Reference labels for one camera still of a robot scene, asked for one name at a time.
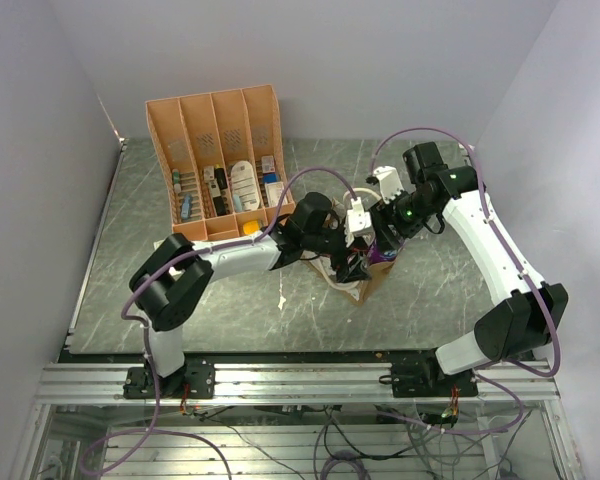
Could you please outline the purple fanta can back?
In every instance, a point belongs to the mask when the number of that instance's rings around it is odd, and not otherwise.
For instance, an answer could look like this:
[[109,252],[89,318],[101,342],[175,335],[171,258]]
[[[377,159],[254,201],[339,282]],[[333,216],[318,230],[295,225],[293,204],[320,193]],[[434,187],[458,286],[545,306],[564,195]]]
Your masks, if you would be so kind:
[[368,261],[370,265],[394,262],[400,249],[393,248],[391,245],[385,245],[374,239],[368,251]]

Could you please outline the burlap canvas tote bag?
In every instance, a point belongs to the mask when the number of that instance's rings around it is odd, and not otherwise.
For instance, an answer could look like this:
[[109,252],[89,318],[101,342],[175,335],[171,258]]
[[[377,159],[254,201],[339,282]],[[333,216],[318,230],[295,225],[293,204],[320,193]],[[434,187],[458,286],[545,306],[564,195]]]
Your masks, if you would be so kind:
[[[359,207],[364,206],[368,216],[371,216],[371,208],[376,203],[382,202],[381,195],[370,188],[354,187],[353,190],[357,194],[356,200],[352,199],[348,190],[343,194],[341,201],[335,198],[332,199],[333,213],[330,214],[327,220],[328,226],[333,227],[336,225],[336,221],[339,221],[344,230],[347,230],[347,215],[351,209],[351,203]],[[348,295],[352,303],[360,306],[380,287],[389,275],[402,246],[397,249],[380,249],[377,245],[376,234],[369,228],[361,236],[356,237],[350,247],[356,248],[356,251],[361,255],[361,261],[357,263],[357,266],[361,266],[363,269],[363,277],[354,277],[351,282],[339,280],[336,270],[331,266],[326,255],[303,255],[302,260],[321,274],[332,289]]]

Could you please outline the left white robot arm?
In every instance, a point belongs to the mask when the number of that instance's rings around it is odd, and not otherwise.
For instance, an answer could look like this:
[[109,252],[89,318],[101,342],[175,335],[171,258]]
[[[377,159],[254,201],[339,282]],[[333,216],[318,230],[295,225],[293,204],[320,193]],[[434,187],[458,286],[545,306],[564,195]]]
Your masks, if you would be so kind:
[[194,244],[180,233],[167,237],[129,282],[121,316],[143,328],[144,368],[132,374],[128,398],[211,395],[211,380],[194,373],[182,347],[183,325],[209,284],[251,271],[273,271],[301,260],[329,261],[338,284],[369,279],[366,236],[372,218],[354,199],[338,215],[323,194],[308,193],[289,213],[240,238]]

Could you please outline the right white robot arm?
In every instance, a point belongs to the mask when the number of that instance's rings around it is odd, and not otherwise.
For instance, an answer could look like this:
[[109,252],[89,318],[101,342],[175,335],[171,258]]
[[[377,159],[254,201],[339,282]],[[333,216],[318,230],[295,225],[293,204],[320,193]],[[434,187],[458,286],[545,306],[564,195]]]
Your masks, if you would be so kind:
[[476,169],[448,166],[433,142],[408,149],[402,159],[413,191],[393,167],[374,165],[367,178],[380,192],[370,209],[376,247],[397,250],[436,219],[463,241],[493,306],[471,332],[392,372],[389,382],[396,390],[412,386],[416,394],[439,396],[470,380],[476,367],[555,344],[568,293],[547,283],[521,254]]

